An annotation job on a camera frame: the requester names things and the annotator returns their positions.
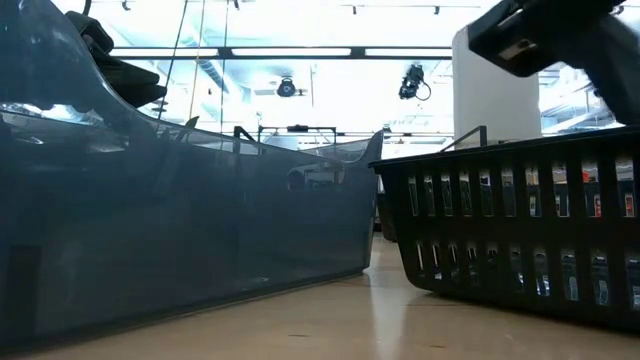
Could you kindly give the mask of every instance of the fluorescent light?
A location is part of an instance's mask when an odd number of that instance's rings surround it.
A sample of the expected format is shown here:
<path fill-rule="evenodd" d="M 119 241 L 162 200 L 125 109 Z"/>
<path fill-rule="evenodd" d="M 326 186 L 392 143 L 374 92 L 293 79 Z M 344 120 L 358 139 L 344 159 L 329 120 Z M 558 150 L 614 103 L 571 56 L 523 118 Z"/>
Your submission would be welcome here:
<path fill-rule="evenodd" d="M 184 49 L 176 49 L 176 56 L 218 56 L 218 49 L 198 49 L 198 48 L 184 48 Z"/>
<path fill-rule="evenodd" d="M 130 49 L 116 48 L 110 53 L 113 57 L 173 57 L 173 49 Z M 178 48 L 175 50 L 176 57 L 212 57 L 218 56 L 218 49 L 198 49 L 198 48 Z"/>
<path fill-rule="evenodd" d="M 236 56 L 349 56 L 349 48 L 236 48 Z"/>
<path fill-rule="evenodd" d="M 366 56 L 451 57 L 451 49 L 365 49 Z"/>
<path fill-rule="evenodd" d="M 113 57 L 165 57 L 173 56 L 173 49 L 129 49 L 119 48 L 111 50 Z"/>

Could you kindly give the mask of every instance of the black plastic basket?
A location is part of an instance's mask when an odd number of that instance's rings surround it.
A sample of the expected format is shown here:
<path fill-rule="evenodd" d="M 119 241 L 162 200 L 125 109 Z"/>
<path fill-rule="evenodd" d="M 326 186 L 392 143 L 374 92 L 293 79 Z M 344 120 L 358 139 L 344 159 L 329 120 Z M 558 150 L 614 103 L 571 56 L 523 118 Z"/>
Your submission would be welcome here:
<path fill-rule="evenodd" d="M 415 286 L 640 330 L 640 129 L 372 166 Z"/>

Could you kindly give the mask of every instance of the basket rim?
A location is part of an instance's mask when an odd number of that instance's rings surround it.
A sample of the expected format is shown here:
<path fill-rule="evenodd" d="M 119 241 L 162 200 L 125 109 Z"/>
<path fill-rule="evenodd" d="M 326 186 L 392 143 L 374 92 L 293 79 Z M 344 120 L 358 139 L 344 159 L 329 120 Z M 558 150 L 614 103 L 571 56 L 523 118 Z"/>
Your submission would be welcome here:
<path fill-rule="evenodd" d="M 473 154 L 483 153 L 486 154 L 488 152 L 507 152 L 510 150 L 522 150 L 527 148 L 546 146 L 546 145 L 557 145 L 562 143 L 571 143 L 577 141 L 585 141 L 585 140 L 593 140 L 593 139 L 608 139 L 617 136 L 634 136 L 640 135 L 640 125 L 634 126 L 626 126 L 623 128 L 616 129 L 606 129 L 606 130 L 594 130 L 585 133 L 578 134 L 568 134 L 568 135 L 558 135 L 553 137 L 545 137 L 545 138 L 537 138 L 531 140 L 522 140 L 509 142 L 504 144 L 495 144 L 488 145 L 482 147 L 474 147 L 468 149 L 461 150 L 453 150 L 447 152 L 437 152 L 432 154 L 424 154 L 424 155 L 414 155 L 407 156 L 395 159 L 386 159 L 386 160 L 378 160 L 369 163 L 369 168 L 374 168 L 376 170 L 389 166 L 389 165 L 399 165 L 405 163 L 411 163 L 416 161 L 425 161 L 425 160 L 435 160 L 435 159 L 446 159 L 446 158 L 455 158 L 459 156 L 467 156 Z"/>

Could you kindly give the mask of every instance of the light wood floor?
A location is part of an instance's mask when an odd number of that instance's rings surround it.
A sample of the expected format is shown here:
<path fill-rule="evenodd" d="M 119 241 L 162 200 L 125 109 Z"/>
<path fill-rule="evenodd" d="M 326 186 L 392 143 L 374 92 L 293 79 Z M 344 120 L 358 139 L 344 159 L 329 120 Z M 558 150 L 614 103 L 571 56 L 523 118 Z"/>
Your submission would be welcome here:
<path fill-rule="evenodd" d="M 376 238 L 364 275 L 23 356 L 59 360 L 639 359 L 640 338 L 445 300 Z"/>

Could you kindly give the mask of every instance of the security camera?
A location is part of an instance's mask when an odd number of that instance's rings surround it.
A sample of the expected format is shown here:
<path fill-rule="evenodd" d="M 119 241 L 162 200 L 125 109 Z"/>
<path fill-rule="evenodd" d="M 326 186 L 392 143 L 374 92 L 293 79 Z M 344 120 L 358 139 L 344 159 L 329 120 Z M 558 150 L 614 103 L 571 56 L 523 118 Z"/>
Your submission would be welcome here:
<path fill-rule="evenodd" d="M 291 97 L 296 94 L 296 86 L 291 78 L 284 78 L 276 91 L 280 97 Z"/>
<path fill-rule="evenodd" d="M 421 99 L 417 96 L 420 85 L 425 85 L 425 87 L 429 89 L 429 96 L 426 98 Z M 424 70 L 422 70 L 422 65 L 411 65 L 407 74 L 402 79 L 402 85 L 400 86 L 398 95 L 400 95 L 400 99 L 402 100 L 416 98 L 418 100 L 425 101 L 431 97 L 431 87 L 424 81 Z"/>

